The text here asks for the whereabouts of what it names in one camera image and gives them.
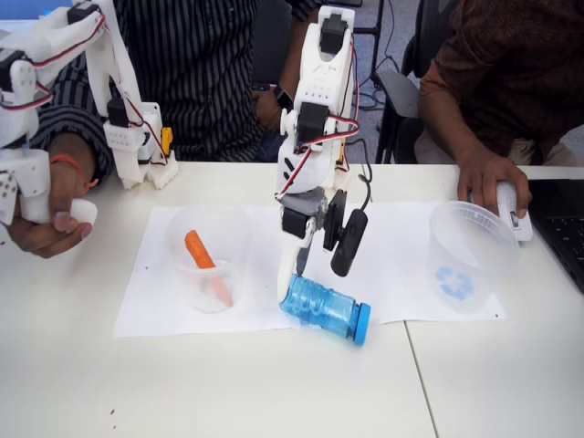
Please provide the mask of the right hand of striped-shirt person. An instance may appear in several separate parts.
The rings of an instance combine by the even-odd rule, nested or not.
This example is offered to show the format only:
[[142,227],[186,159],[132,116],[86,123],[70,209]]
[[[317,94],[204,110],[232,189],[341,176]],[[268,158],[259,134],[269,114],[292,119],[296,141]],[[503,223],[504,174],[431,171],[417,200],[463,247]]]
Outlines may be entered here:
[[61,255],[81,243],[92,231],[89,223],[79,223],[70,216],[74,198],[85,193],[85,184],[95,171],[95,163],[75,158],[83,174],[70,162],[50,165],[51,191],[49,194],[50,224],[36,224],[25,220],[20,205],[15,209],[13,222],[6,227],[12,241],[24,252],[45,259]]

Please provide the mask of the hand of brown-shirt person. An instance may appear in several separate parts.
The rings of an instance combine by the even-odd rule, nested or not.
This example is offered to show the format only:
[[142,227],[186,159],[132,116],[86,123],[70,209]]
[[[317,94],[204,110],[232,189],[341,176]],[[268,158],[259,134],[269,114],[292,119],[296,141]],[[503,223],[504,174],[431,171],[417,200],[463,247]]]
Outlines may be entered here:
[[523,219],[532,200],[527,176],[507,158],[486,149],[463,152],[455,158],[459,167],[457,195],[459,201],[474,203],[499,215],[497,184],[511,183],[516,190],[516,214]]

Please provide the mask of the left hand of striped-shirt person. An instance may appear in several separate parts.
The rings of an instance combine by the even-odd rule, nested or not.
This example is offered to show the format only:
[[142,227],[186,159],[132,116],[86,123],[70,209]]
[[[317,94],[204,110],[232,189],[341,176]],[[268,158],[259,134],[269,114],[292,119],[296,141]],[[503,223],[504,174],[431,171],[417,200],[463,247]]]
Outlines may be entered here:
[[265,130],[280,132],[281,107],[276,98],[274,90],[252,92],[255,102],[255,114]]

